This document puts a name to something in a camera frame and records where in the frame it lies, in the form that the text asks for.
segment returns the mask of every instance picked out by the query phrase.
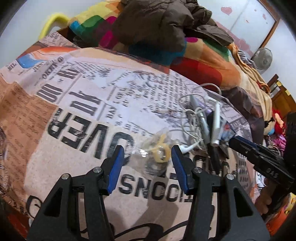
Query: white cable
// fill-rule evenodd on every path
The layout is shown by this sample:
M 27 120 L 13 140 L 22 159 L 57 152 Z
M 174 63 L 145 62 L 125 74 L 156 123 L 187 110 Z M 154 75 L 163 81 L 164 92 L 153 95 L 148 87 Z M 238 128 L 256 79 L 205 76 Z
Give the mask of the white cable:
M 203 86 L 206 86 L 206 85 L 212 85 L 212 86 L 216 87 L 219 94 L 220 95 L 222 94 L 220 88 L 217 85 L 212 84 L 212 83 L 205 83 L 205 84 L 202 84 L 202 85 L 198 86 L 197 88 L 200 88 L 200 87 L 203 87 Z M 208 107 L 206 109 L 202 109 L 202 108 L 198 107 L 194 111 L 191 110 L 191 109 L 184 108 L 182 106 L 182 104 L 181 104 L 181 100 L 183 98 L 189 97 L 189 96 L 201 96 L 204 99 L 204 96 L 202 96 L 201 94 L 197 94 L 197 93 L 184 95 L 184 96 L 181 96 L 178 99 L 179 106 L 183 109 L 183 112 L 182 112 L 182 115 L 181 115 L 181 127 L 182 127 L 182 130 L 183 130 L 184 133 L 186 133 L 188 136 L 190 136 L 192 138 L 192 140 L 193 140 L 193 144 L 191 146 L 185 147 L 184 145 L 182 145 L 182 146 L 180 146 L 180 149 L 181 149 L 181 151 L 183 150 L 185 152 L 189 152 L 193 148 L 198 148 L 200 150 L 207 151 L 207 148 L 206 148 L 206 146 L 204 144 L 204 141 L 202 139 L 202 134 L 201 134 L 201 130 L 200 130 L 200 127 L 199 127 L 200 124 L 198 123 L 197 114 L 200 113 L 200 112 L 203 112 L 203 114 L 205 115 L 204 111 L 207 110 L 207 109 L 210 109 L 210 108 Z M 184 124 L 186 124 L 186 123 L 183 123 L 183 121 L 182 121 L 184 116 L 187 119 L 187 123 L 189 123 L 189 130 L 185 129 Z

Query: wooden frame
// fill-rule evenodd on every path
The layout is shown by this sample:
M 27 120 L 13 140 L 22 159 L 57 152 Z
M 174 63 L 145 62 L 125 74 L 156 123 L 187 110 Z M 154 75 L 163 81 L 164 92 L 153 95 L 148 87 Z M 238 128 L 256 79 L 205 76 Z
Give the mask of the wooden frame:
M 267 42 L 270 40 L 271 36 L 273 35 L 274 31 L 276 30 L 276 27 L 278 26 L 281 17 L 277 13 L 277 11 L 267 2 L 267 0 L 258 0 L 258 1 L 261 2 L 261 4 L 269 11 L 269 13 L 271 14 L 271 16 L 275 20 L 275 23 L 272 26 L 269 34 L 267 35 L 267 37 L 265 38 L 265 40 L 263 41 L 263 43 L 260 45 L 260 48 L 264 48 L 266 46 Z

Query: orange fabric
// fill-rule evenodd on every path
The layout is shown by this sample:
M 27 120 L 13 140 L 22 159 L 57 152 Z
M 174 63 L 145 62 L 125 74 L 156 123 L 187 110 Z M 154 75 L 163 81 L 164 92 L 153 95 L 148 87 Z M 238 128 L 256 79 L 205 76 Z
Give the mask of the orange fabric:
M 282 208 L 278 215 L 266 224 L 266 227 L 271 236 L 273 236 L 278 231 L 280 226 L 286 220 L 286 217 L 287 215 L 284 212 L 284 208 Z

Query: white wall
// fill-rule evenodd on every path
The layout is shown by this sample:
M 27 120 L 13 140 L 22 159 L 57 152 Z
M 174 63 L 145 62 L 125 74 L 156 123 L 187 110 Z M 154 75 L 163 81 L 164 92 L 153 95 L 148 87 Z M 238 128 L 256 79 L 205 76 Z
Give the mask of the white wall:
M 102 0 L 27 0 L 0 37 L 0 68 L 38 40 L 48 17 L 57 12 L 74 17 Z
M 287 25 L 280 20 L 266 48 L 272 52 L 271 66 L 261 74 L 265 82 L 277 74 L 283 86 L 296 100 L 296 41 Z

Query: metal screw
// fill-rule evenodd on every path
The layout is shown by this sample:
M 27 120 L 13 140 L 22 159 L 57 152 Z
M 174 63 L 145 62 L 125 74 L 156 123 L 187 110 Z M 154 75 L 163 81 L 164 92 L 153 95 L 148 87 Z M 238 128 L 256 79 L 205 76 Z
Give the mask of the metal screw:
M 101 172 L 102 171 L 102 168 L 100 168 L 100 167 L 95 167 L 94 169 L 93 169 L 93 172 L 95 172 L 95 173 L 99 173 L 99 172 Z
M 193 169 L 193 171 L 196 172 L 196 173 L 201 173 L 202 172 L 202 169 L 200 167 L 195 167 Z
M 62 175 L 62 179 L 63 180 L 67 180 L 69 178 L 69 174 L 68 173 L 65 173 Z
M 228 173 L 228 174 L 226 175 L 226 178 L 229 179 L 229 180 L 233 180 L 233 179 L 234 179 L 234 175 Z

